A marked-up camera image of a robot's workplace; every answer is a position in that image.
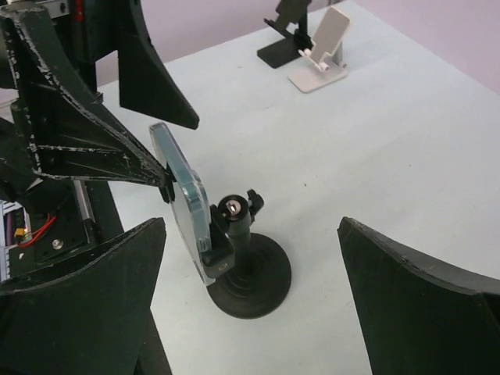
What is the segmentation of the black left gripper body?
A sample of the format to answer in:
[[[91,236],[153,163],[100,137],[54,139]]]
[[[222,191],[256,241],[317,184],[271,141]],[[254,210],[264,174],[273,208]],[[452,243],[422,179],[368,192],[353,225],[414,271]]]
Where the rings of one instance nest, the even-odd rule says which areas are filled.
[[[35,215],[58,211],[78,181],[155,185],[156,161],[105,107],[96,64],[133,38],[131,1],[4,1],[1,86],[16,92],[1,121],[1,198]]]

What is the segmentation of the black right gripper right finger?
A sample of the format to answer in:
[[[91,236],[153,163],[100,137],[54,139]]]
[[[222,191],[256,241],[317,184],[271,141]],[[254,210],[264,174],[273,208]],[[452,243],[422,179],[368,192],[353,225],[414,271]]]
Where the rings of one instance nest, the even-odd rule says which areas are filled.
[[[337,235],[374,374],[497,374],[499,281],[353,218]]]

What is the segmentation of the black round-base phone stand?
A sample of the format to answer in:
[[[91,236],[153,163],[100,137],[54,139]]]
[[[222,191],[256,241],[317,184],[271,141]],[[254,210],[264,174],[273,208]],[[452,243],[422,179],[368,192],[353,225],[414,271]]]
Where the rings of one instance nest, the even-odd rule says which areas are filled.
[[[160,190],[170,204],[173,184]],[[214,304],[229,316],[251,320],[277,309],[291,287],[291,264],[285,250],[251,226],[264,207],[263,197],[250,189],[246,196],[228,195],[209,202],[212,249],[202,262],[214,282],[206,286]]]

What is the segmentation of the black folding phone stand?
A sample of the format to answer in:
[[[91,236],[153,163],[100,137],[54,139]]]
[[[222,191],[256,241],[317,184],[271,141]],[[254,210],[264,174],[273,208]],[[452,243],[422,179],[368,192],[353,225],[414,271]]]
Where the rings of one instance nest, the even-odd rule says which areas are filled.
[[[283,38],[257,51],[257,56],[273,69],[280,68],[301,55],[300,50],[311,49],[308,34],[308,7],[311,0],[280,0],[275,20],[264,22]]]

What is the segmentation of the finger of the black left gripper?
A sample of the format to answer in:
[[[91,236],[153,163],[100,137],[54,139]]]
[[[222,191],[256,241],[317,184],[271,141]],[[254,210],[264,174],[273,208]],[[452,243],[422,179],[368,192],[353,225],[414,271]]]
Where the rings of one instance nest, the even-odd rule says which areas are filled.
[[[139,1],[116,3],[120,106],[195,130],[199,116],[156,51]]]
[[[35,174],[166,186],[166,169],[96,88],[97,60],[118,55],[116,7],[73,7],[61,21],[45,7],[4,7],[1,31],[2,86],[18,92],[17,133]]]

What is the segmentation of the white-cased phone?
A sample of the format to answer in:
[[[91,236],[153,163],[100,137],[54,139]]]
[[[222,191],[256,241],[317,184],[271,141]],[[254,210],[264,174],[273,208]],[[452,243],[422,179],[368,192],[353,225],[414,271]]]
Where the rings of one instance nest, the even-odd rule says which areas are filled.
[[[178,230],[202,282],[209,286],[214,279],[209,277],[202,262],[202,255],[212,249],[209,200],[205,188],[168,126],[156,123],[149,127],[149,132],[157,159],[173,179],[170,205]]]

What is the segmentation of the white phone stand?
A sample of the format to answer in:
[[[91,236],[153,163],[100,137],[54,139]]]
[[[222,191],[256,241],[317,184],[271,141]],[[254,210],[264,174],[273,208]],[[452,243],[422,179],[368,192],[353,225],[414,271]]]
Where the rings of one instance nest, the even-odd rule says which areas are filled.
[[[343,39],[350,24],[351,19],[335,6],[327,9],[312,37],[312,47],[298,51],[309,65],[288,76],[301,93],[311,93],[348,76]]]

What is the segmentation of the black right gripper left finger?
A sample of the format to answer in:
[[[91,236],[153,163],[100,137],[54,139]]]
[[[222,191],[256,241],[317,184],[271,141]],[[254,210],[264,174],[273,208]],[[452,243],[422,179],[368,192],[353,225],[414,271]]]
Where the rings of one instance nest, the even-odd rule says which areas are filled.
[[[153,218],[1,285],[4,374],[164,374],[151,303],[166,242]]]

